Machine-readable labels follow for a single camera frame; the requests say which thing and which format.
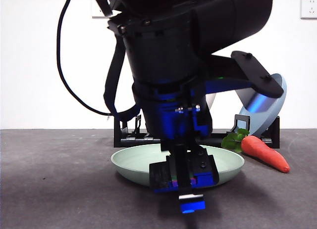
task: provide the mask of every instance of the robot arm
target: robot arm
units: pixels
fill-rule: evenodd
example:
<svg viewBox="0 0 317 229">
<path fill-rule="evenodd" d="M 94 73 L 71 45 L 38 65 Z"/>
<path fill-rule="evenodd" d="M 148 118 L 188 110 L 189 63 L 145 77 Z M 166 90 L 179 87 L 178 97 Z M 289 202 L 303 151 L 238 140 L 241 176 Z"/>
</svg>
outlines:
<svg viewBox="0 0 317 229">
<path fill-rule="evenodd" d="M 211 53 L 259 31 L 272 0 L 97 0 L 117 38 L 107 78 L 106 105 L 129 120 L 142 108 L 149 133 L 168 150 L 166 162 L 150 165 L 156 192 L 177 190 L 183 213 L 203 209 L 193 189 L 217 184 L 213 156 L 196 143 L 212 131 L 207 93 L 237 90 L 244 106 L 264 111 L 282 88 L 250 54 L 231 58 Z M 114 107 L 124 54 L 129 58 L 136 105 L 124 113 Z M 262 101 L 261 96 L 268 96 Z"/>
</svg>

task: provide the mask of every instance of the carrot leaves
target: carrot leaves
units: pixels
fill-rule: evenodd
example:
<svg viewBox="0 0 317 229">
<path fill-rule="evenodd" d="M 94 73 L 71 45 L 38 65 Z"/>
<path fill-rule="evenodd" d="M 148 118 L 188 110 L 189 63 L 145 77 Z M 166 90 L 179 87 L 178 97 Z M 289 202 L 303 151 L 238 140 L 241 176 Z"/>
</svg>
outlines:
<svg viewBox="0 0 317 229">
<path fill-rule="evenodd" d="M 221 147 L 240 153 L 242 152 L 241 141 L 244 137 L 249 135 L 249 133 L 250 132 L 246 129 L 238 129 L 237 133 L 228 133 L 228 135 L 223 138 Z"/>
</svg>

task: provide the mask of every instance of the screw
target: screw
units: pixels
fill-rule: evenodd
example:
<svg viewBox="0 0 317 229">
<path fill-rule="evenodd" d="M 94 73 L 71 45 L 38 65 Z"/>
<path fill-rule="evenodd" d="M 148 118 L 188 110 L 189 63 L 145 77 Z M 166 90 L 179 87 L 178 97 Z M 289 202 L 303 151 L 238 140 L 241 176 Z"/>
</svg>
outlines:
<svg viewBox="0 0 317 229">
<path fill-rule="evenodd" d="M 246 58 L 251 59 L 253 57 L 252 53 L 247 53 Z"/>
<path fill-rule="evenodd" d="M 206 162 L 201 162 L 200 168 L 202 168 L 202 169 L 206 168 Z"/>
<path fill-rule="evenodd" d="M 200 111 L 200 105 L 196 105 L 196 111 L 199 112 Z"/>
<path fill-rule="evenodd" d="M 184 113 L 184 108 L 183 107 L 179 107 L 178 109 L 175 109 L 175 112 L 182 114 Z"/>
<path fill-rule="evenodd" d="M 143 21 L 143 25 L 144 26 L 151 25 L 151 21 L 150 20 L 145 20 L 145 21 Z"/>
<path fill-rule="evenodd" d="M 124 35 L 127 32 L 127 27 L 125 27 L 124 25 L 120 25 L 119 26 L 119 33 Z"/>
<path fill-rule="evenodd" d="M 261 78 L 264 79 L 264 80 L 266 80 L 266 81 L 272 80 L 272 76 L 271 76 L 270 74 L 267 74 L 267 75 L 265 75 L 265 76 L 262 76 Z"/>
</svg>

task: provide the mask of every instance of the carrot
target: carrot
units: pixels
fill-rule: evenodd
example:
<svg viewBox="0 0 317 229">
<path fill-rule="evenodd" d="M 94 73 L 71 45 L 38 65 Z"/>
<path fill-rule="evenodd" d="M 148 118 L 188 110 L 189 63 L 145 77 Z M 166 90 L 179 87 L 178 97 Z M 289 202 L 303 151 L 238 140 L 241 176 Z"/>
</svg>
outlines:
<svg viewBox="0 0 317 229">
<path fill-rule="evenodd" d="M 241 148 L 246 154 L 259 158 L 283 173 L 290 171 L 290 167 L 284 157 L 274 149 L 268 147 L 256 136 L 243 138 Z"/>
</svg>

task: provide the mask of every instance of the light green plate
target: light green plate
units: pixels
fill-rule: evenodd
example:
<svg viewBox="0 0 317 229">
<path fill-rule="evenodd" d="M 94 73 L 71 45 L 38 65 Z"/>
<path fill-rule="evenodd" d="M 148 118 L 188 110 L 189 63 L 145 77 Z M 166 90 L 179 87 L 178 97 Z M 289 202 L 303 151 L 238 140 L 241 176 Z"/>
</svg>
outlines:
<svg viewBox="0 0 317 229">
<path fill-rule="evenodd" d="M 208 155 L 213 155 L 219 172 L 219 184 L 235 177 L 241 170 L 244 159 L 232 152 L 213 146 L 203 146 Z M 135 183 L 150 185 L 149 164 L 166 161 L 169 152 L 161 152 L 159 144 L 129 147 L 114 153 L 111 161 L 118 172 Z"/>
</svg>

